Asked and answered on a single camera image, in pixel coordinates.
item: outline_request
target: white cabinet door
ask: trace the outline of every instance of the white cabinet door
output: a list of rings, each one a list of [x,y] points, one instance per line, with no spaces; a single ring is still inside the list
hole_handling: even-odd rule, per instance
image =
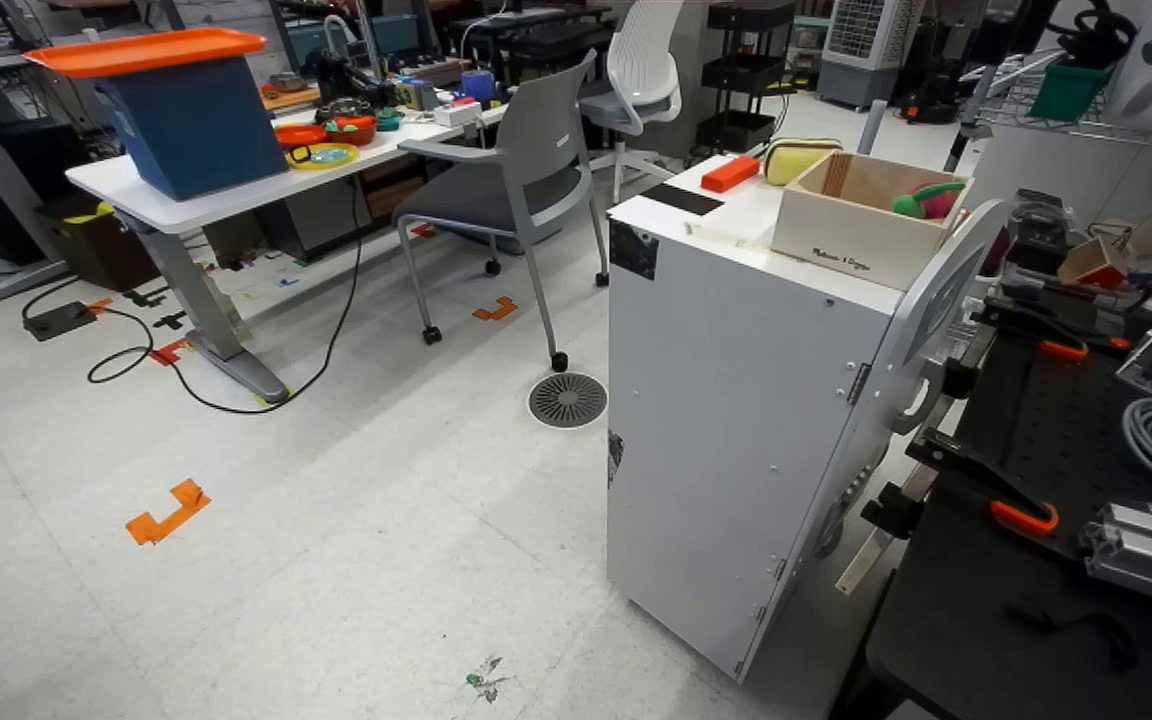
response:
[[[743,678],[888,316],[616,226],[613,583]]]

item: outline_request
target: white floor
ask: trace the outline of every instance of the white floor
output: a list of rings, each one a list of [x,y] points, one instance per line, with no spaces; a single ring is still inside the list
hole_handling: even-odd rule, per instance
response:
[[[851,138],[858,115],[795,100],[788,132]],[[944,147],[947,128],[890,120],[874,153],[941,169]],[[488,279],[473,249],[426,257],[448,340],[419,342],[400,257],[381,257],[328,378],[262,419],[204,413],[152,363],[93,389],[86,363],[137,328],[34,342],[24,298],[0,305],[0,720],[779,715],[777,689],[729,682],[603,579],[603,422],[529,415],[545,342],[518,259]],[[539,267],[572,367],[603,378],[587,225]],[[262,290],[302,283],[262,270]],[[339,296],[342,279],[252,325],[290,384]],[[518,310],[473,319],[495,296]],[[200,357],[185,372],[248,405]],[[172,512],[189,477],[210,504],[133,544],[122,524]],[[485,701],[467,671],[492,656],[505,682]]]

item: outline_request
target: orange bin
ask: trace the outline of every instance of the orange bin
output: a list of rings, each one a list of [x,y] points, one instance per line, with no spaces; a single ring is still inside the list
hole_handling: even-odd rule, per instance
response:
[[[252,30],[185,28],[41,47],[32,60],[93,80],[137,173],[189,199],[288,169],[242,62],[260,47]]]

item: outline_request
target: bin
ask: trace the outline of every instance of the bin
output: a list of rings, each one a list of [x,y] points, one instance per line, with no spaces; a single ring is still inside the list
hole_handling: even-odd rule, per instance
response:
[[[242,57],[262,36],[185,28],[32,52],[67,80],[93,80],[137,173],[189,199],[282,173]]]
[[[959,207],[944,221],[896,210],[896,197],[962,185],[962,176],[831,153],[785,187],[771,249],[845,274],[904,290],[947,239]]]

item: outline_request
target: cardboard box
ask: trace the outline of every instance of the cardboard box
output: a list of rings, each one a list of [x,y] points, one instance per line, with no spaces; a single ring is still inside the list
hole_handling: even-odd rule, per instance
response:
[[[845,274],[907,288],[941,250],[962,207],[944,221],[900,216],[896,199],[962,176],[831,153],[785,187],[771,249]]]

